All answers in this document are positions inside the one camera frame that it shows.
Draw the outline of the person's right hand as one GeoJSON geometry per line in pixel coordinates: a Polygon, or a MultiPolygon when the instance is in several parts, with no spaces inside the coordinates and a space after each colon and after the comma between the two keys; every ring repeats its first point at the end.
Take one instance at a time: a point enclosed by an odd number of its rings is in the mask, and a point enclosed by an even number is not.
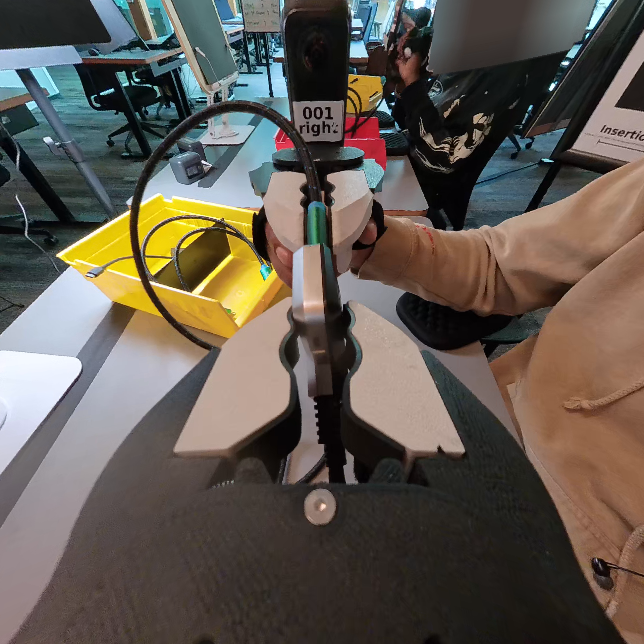
{"type": "MultiPolygon", "coordinates": [[[[293,253],[281,244],[269,222],[265,224],[265,236],[267,240],[267,251],[270,258],[270,263],[275,269],[278,277],[282,282],[292,287],[292,266],[293,266],[293,253]]],[[[363,264],[369,259],[374,251],[372,244],[375,243],[377,237],[377,226],[373,218],[369,219],[365,229],[358,238],[359,242],[366,244],[368,247],[361,250],[353,250],[351,261],[348,268],[339,270],[337,268],[337,258],[334,258],[335,275],[341,276],[345,272],[359,271],[363,264]]]]}

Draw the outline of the person's beige hoodie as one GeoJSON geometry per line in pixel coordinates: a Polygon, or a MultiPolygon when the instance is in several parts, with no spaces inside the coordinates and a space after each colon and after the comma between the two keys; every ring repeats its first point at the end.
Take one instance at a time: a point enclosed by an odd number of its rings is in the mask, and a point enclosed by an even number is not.
{"type": "Polygon", "coordinates": [[[591,560],[643,571],[643,291],[586,276],[547,297],[503,289],[492,312],[552,307],[536,339],[494,367],[527,456],[561,516],[600,606],[628,643],[643,642],[643,580],[612,590],[591,560]]]}

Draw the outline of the whiteboard with writing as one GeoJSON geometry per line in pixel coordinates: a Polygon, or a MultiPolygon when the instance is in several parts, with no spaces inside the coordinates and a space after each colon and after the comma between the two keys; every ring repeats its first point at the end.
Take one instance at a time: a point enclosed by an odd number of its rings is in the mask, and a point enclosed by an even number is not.
{"type": "Polygon", "coordinates": [[[273,34],[281,29],[280,1],[240,1],[247,32],[273,34]]]}

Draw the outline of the marker poster on black easel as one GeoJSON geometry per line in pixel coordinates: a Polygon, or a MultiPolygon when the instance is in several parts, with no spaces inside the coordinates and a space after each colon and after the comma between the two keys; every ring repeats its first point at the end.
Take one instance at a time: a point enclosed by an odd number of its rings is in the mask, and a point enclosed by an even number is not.
{"type": "Polygon", "coordinates": [[[611,3],[527,134],[561,128],[526,212],[541,205],[564,166],[606,174],[643,159],[642,1],[611,3]]]}

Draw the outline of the grey multiport adapter hub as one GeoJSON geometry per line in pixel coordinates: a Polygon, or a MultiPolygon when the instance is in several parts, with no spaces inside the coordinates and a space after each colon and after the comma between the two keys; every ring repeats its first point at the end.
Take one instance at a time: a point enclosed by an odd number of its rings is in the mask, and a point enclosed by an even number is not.
{"type": "Polygon", "coordinates": [[[341,301],[332,251],[306,245],[293,256],[292,318],[309,360],[310,398],[342,399],[350,318],[341,301]]]}

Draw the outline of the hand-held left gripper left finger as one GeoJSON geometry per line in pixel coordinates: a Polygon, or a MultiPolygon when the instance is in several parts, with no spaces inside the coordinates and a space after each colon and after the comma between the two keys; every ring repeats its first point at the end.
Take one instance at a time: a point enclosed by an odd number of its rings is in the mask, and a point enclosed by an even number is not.
{"type": "Polygon", "coordinates": [[[248,322],[221,347],[174,446],[180,457],[233,457],[296,410],[292,300],[248,322]]]}

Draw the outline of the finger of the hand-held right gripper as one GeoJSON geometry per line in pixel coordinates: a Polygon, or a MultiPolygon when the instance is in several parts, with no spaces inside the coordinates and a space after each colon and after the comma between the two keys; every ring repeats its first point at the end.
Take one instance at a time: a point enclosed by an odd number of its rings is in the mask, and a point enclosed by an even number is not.
{"type": "Polygon", "coordinates": [[[334,272],[349,271],[353,261],[353,244],[367,230],[371,237],[362,243],[369,246],[375,239],[372,217],[374,195],[363,170],[344,170],[326,177],[327,197],[330,198],[331,238],[334,272]]]}
{"type": "Polygon", "coordinates": [[[305,194],[302,188],[306,185],[303,173],[274,172],[263,197],[263,208],[273,233],[292,253],[305,244],[305,194]]]}

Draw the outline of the black bin divider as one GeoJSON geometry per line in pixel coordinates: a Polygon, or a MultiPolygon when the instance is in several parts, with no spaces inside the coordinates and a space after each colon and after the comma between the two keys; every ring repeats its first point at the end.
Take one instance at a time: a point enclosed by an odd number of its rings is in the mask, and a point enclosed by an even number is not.
{"type": "Polygon", "coordinates": [[[170,260],[153,273],[153,278],[159,284],[195,292],[229,254],[225,232],[197,229],[176,242],[171,248],[170,260]]]}

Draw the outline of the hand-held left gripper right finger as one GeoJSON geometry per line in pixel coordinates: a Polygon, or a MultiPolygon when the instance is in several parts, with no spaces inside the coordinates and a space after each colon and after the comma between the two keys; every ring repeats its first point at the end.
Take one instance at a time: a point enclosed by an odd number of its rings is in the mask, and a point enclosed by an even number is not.
{"type": "Polygon", "coordinates": [[[415,342],[359,302],[346,308],[356,362],[342,395],[344,446],[356,460],[462,457],[463,442],[415,342]]]}

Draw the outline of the red plastic bin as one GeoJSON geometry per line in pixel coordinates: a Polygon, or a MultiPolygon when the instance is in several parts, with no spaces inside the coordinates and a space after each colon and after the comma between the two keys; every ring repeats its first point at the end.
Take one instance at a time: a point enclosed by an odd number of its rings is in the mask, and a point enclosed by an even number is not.
{"type": "MultiPolygon", "coordinates": [[[[346,128],[350,129],[356,121],[356,115],[349,113],[345,117],[346,128]]],[[[293,148],[291,140],[280,129],[274,136],[276,149],[293,148]]],[[[355,135],[346,133],[344,136],[344,146],[360,149],[364,152],[365,159],[373,159],[383,169],[386,169],[386,144],[380,136],[379,121],[377,117],[369,117],[366,123],[358,128],[355,135]]]]}

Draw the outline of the grey label printer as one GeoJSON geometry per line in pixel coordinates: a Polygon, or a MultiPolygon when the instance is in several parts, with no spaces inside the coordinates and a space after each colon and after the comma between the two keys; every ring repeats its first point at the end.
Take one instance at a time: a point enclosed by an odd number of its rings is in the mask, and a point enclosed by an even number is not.
{"type": "Polygon", "coordinates": [[[206,160],[201,141],[182,139],[176,146],[178,154],[169,159],[169,166],[177,182],[190,185],[203,179],[212,165],[206,160]]]}

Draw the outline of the monitor on grey pole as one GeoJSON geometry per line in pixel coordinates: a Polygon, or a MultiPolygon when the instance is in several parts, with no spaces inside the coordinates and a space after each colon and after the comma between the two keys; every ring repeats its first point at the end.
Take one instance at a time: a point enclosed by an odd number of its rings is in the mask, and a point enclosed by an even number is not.
{"type": "Polygon", "coordinates": [[[54,142],[76,166],[109,218],[115,215],[106,189],[69,133],[32,69],[80,64],[76,46],[111,42],[92,1],[2,1],[1,71],[14,70],[57,135],[54,142]]]}

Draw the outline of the wooden desk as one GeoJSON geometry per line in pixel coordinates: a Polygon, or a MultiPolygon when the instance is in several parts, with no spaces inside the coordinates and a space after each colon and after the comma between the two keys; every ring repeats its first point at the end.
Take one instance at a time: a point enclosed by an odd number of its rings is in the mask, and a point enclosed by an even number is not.
{"type": "Polygon", "coordinates": [[[32,98],[26,90],[1,88],[1,149],[17,164],[17,172],[34,188],[58,221],[66,224],[76,223],[69,208],[13,137],[14,134],[38,125],[27,107],[27,103],[31,101],[32,98]]]}
{"type": "Polygon", "coordinates": [[[172,50],[115,51],[108,54],[80,51],[85,65],[101,66],[108,73],[124,73],[140,85],[155,87],[162,103],[173,104],[179,120],[191,115],[187,92],[181,79],[181,69],[187,58],[181,48],[172,50]]]}

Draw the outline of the black office chair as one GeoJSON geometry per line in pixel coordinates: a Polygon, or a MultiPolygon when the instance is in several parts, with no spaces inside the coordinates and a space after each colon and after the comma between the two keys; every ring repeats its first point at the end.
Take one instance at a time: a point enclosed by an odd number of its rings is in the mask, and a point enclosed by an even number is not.
{"type": "Polygon", "coordinates": [[[122,92],[119,93],[115,89],[110,88],[101,93],[94,92],[88,95],[90,105],[95,111],[113,111],[116,114],[125,114],[125,101],[124,96],[129,99],[129,104],[132,108],[132,117],[127,117],[127,124],[119,127],[115,131],[108,134],[106,145],[110,148],[115,146],[114,138],[125,134],[124,153],[123,157],[131,157],[137,159],[144,159],[149,157],[143,150],[134,152],[130,147],[130,142],[135,139],[135,133],[131,126],[130,120],[135,120],[140,125],[142,131],[142,138],[146,138],[146,133],[163,139],[170,129],[168,122],[159,120],[149,120],[148,108],[154,104],[159,103],[160,98],[152,87],[138,86],[138,85],[125,85],[122,86],[122,92]]]}

